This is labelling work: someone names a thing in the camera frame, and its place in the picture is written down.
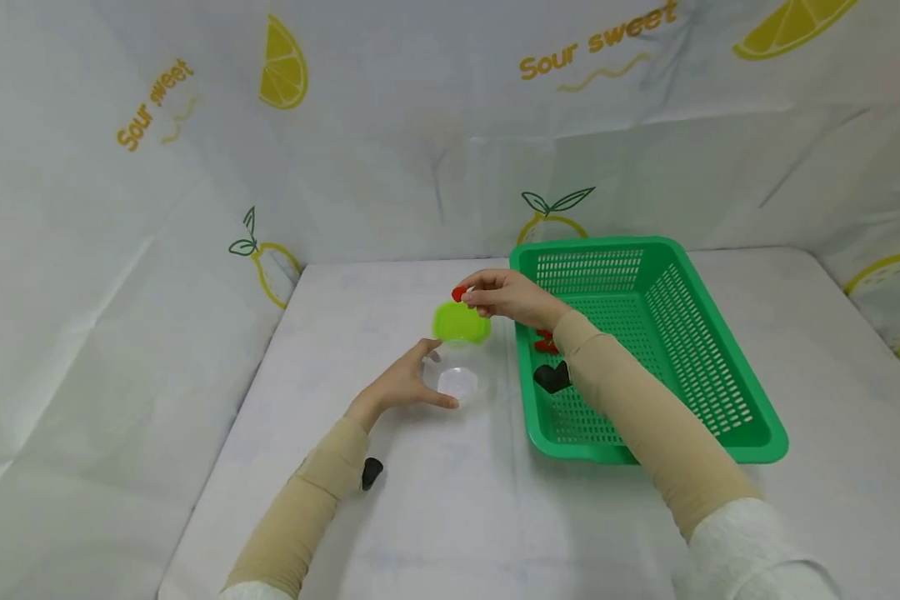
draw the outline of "lemon print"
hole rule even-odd
[[[263,242],[257,244],[253,237],[256,215],[255,207],[250,207],[247,216],[243,217],[243,225],[250,232],[249,239],[237,240],[230,244],[230,253],[238,257],[250,257],[257,267],[260,287],[271,298],[271,302],[280,308],[287,308],[293,284],[300,277],[300,263],[284,246]]]
[[[307,94],[307,63],[297,40],[280,19],[268,15],[267,55],[260,77],[260,100],[287,110],[303,102]]]
[[[857,0],[788,0],[733,51],[748,61],[778,57],[810,42],[839,20]]]
[[[900,284],[900,254],[893,254],[891,257],[881,258],[857,273],[843,287],[843,292],[850,298],[860,298],[887,291],[888,296],[900,298],[899,293],[893,294],[893,287],[898,284]],[[892,301],[875,303],[892,305]],[[900,331],[885,332],[885,334],[888,345],[900,357]]]
[[[521,194],[524,202],[536,214],[533,215],[533,219],[527,221],[527,225],[520,229],[520,235],[516,238],[516,245],[564,238],[587,238],[587,230],[583,229],[580,223],[553,213],[563,213],[564,210],[576,207],[594,189],[596,188],[584,188],[569,196],[559,198],[553,203],[552,207],[542,197],[533,192]]]

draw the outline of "backdrop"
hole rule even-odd
[[[307,262],[645,233],[900,356],[900,0],[0,0],[0,598],[153,597]]]

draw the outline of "arm sleeve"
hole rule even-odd
[[[827,569],[799,548],[777,511],[752,498],[734,500],[702,520],[673,589],[682,600],[840,598]]]
[[[560,318],[553,340],[563,351],[572,383],[610,419],[650,473],[686,541],[721,506],[739,498],[760,498],[751,479],[700,419],[614,336],[570,311]]]
[[[334,425],[257,523],[224,583],[223,598],[233,598],[228,589],[247,582],[298,597],[338,502],[360,487],[368,447],[360,425],[346,417]]]

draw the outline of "green plastic basket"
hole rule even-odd
[[[511,267],[613,334],[707,425],[739,463],[787,453],[786,431],[683,248],[664,237],[609,237],[516,247]],[[563,356],[537,352],[516,326],[527,435],[553,458],[635,465],[613,424],[575,387],[551,396],[533,381]]]

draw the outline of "lime green lid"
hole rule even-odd
[[[433,336],[443,341],[483,343],[490,337],[490,320],[462,302],[445,302],[433,312]]]

